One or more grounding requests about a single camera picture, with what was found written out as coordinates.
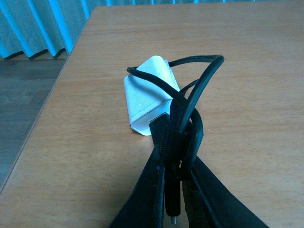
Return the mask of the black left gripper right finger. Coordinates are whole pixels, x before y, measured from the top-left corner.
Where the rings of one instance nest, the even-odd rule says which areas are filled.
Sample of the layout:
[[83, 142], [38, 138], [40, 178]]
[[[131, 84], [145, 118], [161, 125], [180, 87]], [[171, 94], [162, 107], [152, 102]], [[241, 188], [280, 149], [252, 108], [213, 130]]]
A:
[[267, 227], [219, 181], [200, 158], [195, 160], [182, 188], [190, 228]]

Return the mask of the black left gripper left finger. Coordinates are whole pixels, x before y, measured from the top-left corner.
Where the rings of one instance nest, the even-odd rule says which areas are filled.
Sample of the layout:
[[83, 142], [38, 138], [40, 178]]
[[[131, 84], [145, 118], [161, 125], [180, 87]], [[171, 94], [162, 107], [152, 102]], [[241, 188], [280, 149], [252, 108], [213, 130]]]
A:
[[165, 168], [159, 150], [154, 147], [129, 199], [109, 227], [163, 227]]

